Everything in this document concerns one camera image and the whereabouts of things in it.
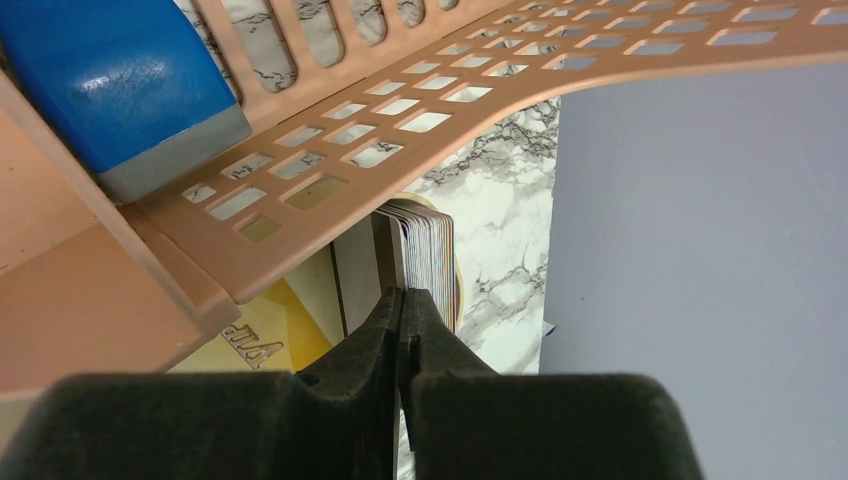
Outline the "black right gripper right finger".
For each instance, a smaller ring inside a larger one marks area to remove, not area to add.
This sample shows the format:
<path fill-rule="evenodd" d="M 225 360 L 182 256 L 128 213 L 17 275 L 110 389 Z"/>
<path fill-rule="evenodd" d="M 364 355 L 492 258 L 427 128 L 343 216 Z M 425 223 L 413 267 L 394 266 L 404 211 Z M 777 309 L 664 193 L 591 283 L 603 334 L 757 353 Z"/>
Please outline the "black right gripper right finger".
<path fill-rule="evenodd" d="M 682 413 L 629 373 L 502 375 L 405 293 L 400 391 L 420 479 L 699 479 Z"/>

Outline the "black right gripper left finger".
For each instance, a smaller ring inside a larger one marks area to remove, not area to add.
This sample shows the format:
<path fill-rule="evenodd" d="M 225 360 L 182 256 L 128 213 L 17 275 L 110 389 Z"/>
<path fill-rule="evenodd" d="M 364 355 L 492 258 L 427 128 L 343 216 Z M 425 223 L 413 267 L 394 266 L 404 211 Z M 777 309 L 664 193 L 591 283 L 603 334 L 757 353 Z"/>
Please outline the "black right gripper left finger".
<path fill-rule="evenodd" d="M 35 402 L 5 479 L 392 479 L 403 295 L 290 373 L 85 374 Z"/>

